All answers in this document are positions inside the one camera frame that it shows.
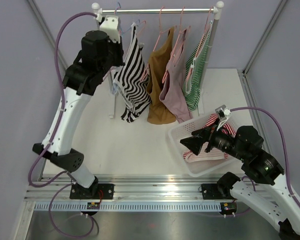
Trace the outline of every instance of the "clothes rack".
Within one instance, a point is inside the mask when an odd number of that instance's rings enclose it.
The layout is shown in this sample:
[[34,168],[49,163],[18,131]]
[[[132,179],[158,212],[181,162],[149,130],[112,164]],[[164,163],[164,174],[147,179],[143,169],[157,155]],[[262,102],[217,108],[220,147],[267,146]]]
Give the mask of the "clothes rack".
[[[221,16],[221,12],[222,12],[222,8],[225,6],[223,1],[218,1],[216,3],[216,5],[210,9],[210,8],[185,8],[184,10],[182,8],[163,8],[163,9],[117,9],[116,10],[116,14],[117,15],[124,15],[124,14],[159,14],[160,12],[162,14],[181,14],[181,12],[183,11],[184,14],[205,14],[205,13],[209,13],[209,11],[211,13],[213,13],[213,25],[212,25],[212,29],[211,29],[211,33],[210,33],[210,39],[209,39],[209,43],[208,43],[208,50],[206,53],[206,59],[205,59],[205,64],[203,67],[203,73],[202,73],[202,81],[200,83],[200,88],[202,88],[202,84],[203,84],[203,79],[205,77],[206,71],[207,71],[207,67],[208,67],[208,62],[209,62],[209,58],[210,58],[210,54],[211,54],[211,50],[212,50],[212,46],[213,46],[213,42],[215,39],[215,35],[216,35],[216,31],[217,31],[217,26],[218,26],[218,22]],[[115,10],[111,9],[111,10],[101,10],[102,14],[115,14]],[[110,89],[112,89],[112,76],[111,74],[109,74],[108,76],[108,80],[109,80],[109,86]],[[110,104],[109,104],[109,118],[113,119],[115,117],[114,113],[115,113],[115,105],[116,105],[116,96],[111,96],[111,100],[110,100]]]

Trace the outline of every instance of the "black mounting plate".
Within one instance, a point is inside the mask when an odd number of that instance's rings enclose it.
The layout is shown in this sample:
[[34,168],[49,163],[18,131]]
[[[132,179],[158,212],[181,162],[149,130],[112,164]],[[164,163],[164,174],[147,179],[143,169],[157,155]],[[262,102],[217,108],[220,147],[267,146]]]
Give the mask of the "black mounting plate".
[[218,190],[218,184],[216,183],[203,183],[201,184],[202,197],[204,200],[234,200],[232,196],[224,197]]
[[78,192],[74,189],[74,185],[71,186],[71,192],[70,192],[70,199],[79,199],[79,200],[86,200],[86,199],[96,199],[99,200],[99,191],[102,191],[103,197],[102,200],[112,200],[114,198],[114,191],[115,191],[115,185],[110,183],[98,183],[98,187],[96,190],[96,194],[92,197],[87,197],[83,195],[81,192]]

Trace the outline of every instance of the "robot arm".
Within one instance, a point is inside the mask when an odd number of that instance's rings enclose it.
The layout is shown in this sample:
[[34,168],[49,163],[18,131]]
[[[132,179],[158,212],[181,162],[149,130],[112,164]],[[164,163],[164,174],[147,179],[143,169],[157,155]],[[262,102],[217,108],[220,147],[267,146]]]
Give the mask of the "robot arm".
[[[66,69],[63,78],[65,106],[59,103],[54,120],[42,143],[33,145],[38,155],[50,144],[43,157],[71,173],[77,187],[85,191],[85,196],[94,196],[98,179],[83,164],[84,155],[72,148],[72,140],[81,115],[103,82],[104,75],[112,66],[122,66],[123,47],[120,38],[120,19],[115,15],[102,16],[102,9],[94,4],[98,30],[89,31],[81,40],[81,50],[73,64]],[[53,142],[49,142],[59,117],[63,111]]]
[[[244,202],[260,214],[279,232],[281,239],[300,240],[300,206],[289,193],[284,169],[272,155],[262,149],[264,139],[253,126],[239,127],[235,137],[232,137],[222,129],[230,117],[230,111],[226,106],[221,106],[216,109],[216,113],[219,119],[213,125],[192,132],[192,137],[182,139],[180,143],[198,155],[203,144],[208,142],[205,152],[217,148],[241,160],[241,169],[245,174],[269,192],[278,206],[250,190],[231,172],[218,180],[219,192],[224,197]],[[296,193],[294,197],[300,202]]]

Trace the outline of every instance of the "brown shirt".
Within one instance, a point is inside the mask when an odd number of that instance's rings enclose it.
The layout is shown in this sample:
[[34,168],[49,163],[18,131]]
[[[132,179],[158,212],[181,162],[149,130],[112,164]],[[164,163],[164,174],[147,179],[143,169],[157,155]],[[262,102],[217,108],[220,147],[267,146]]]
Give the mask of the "brown shirt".
[[171,27],[163,46],[157,51],[153,51],[148,61],[150,76],[146,91],[151,97],[151,104],[147,121],[151,124],[170,124],[176,121],[176,117],[159,100],[160,93],[164,87],[162,78],[164,77],[166,66],[172,52],[174,31],[175,28]]

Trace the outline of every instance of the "gray wall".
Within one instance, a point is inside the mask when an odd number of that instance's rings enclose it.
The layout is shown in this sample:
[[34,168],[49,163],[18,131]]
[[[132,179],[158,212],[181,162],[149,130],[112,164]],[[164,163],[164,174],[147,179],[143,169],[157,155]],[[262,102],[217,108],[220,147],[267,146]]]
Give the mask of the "gray wall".
[[[292,186],[300,195],[300,0],[288,1],[248,73],[257,105],[270,111],[283,128]],[[284,163],[278,130],[263,117],[270,147]]]
[[[166,8],[209,8],[218,0],[120,0],[123,9],[160,9]],[[66,19],[72,15],[91,11],[91,4],[98,2],[103,9],[115,9],[116,0],[34,0],[54,37]],[[263,31],[270,21],[280,0],[224,0],[224,9],[219,21],[218,30],[209,60],[209,68],[243,69],[253,53]],[[198,44],[208,14],[184,14],[183,26],[191,25],[186,53],[189,56]],[[126,30],[132,21],[146,20],[147,27],[140,36],[145,43],[144,59],[147,60],[159,35],[158,14],[120,15],[122,28]],[[179,14],[162,15],[162,25],[168,29],[179,25]],[[68,64],[72,63],[80,50],[80,41],[87,30],[95,28],[91,17],[76,19],[64,31],[60,50]],[[123,36],[124,48],[128,47],[130,36]]]
[[53,51],[25,0],[0,0],[0,240],[13,231],[27,174],[59,100]]

